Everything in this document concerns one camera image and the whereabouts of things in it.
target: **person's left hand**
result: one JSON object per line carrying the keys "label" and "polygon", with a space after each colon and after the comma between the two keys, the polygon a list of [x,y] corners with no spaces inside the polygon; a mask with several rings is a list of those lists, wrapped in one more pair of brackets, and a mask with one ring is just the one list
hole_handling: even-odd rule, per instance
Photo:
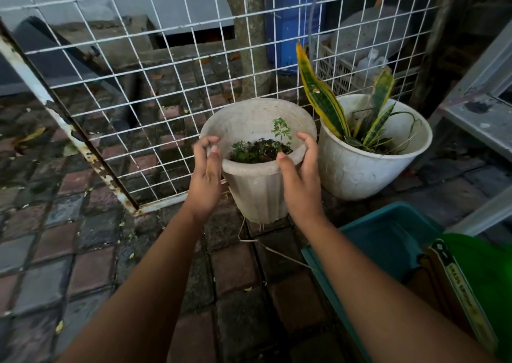
{"label": "person's left hand", "polygon": [[221,196],[222,156],[219,147],[212,146],[206,157],[206,147],[219,140],[219,137],[206,135],[194,144],[195,169],[183,207],[202,221],[208,219]]}

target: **forearm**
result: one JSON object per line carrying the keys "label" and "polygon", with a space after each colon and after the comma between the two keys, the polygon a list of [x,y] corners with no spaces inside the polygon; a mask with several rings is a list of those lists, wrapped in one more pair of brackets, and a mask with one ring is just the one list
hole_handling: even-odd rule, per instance
{"label": "forearm", "polygon": [[59,363],[164,361],[203,224],[180,209]]}
{"label": "forearm", "polygon": [[326,219],[301,227],[374,361],[494,361]]}

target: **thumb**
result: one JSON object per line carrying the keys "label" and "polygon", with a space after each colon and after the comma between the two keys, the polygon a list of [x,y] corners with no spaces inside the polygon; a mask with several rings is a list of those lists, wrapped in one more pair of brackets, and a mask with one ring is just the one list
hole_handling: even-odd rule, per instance
{"label": "thumb", "polygon": [[217,145],[213,145],[210,149],[210,154],[208,155],[208,160],[206,162],[206,174],[215,176],[218,179],[221,178],[222,159]]}
{"label": "thumb", "polygon": [[281,173],[283,174],[283,181],[285,183],[285,189],[294,187],[300,183],[301,179],[298,176],[297,170],[293,161],[285,153],[279,152],[277,156],[277,162]]}

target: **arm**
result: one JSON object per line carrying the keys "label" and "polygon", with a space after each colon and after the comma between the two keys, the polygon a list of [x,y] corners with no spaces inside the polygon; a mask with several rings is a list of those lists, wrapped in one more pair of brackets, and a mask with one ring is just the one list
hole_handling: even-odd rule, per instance
{"label": "arm", "polygon": [[131,276],[62,354],[67,362],[165,361],[204,223],[221,192],[218,137],[194,145],[189,195]]}
{"label": "arm", "polygon": [[285,199],[294,222],[313,246],[368,354],[377,362],[494,362],[480,345],[396,282],[325,217],[317,144],[298,133],[307,152],[298,174],[278,154]]}

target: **potted plant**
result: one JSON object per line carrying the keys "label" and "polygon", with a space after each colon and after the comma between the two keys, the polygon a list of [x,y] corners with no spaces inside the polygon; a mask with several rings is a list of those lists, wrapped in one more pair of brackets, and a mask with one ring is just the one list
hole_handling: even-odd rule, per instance
{"label": "potted plant", "polygon": [[432,142],[427,121],[389,99],[394,79],[383,68],[371,95],[338,98],[319,81],[300,43],[298,68],[309,102],[320,116],[318,170],[322,185],[345,200],[374,195],[393,181]]}
{"label": "potted plant", "polygon": [[306,146],[302,131],[317,137],[315,122],[306,110],[280,99],[257,98],[236,102],[213,114],[201,136],[220,137],[222,172],[238,209],[247,220],[269,224],[288,213],[283,177],[275,156],[287,153],[295,165]]}

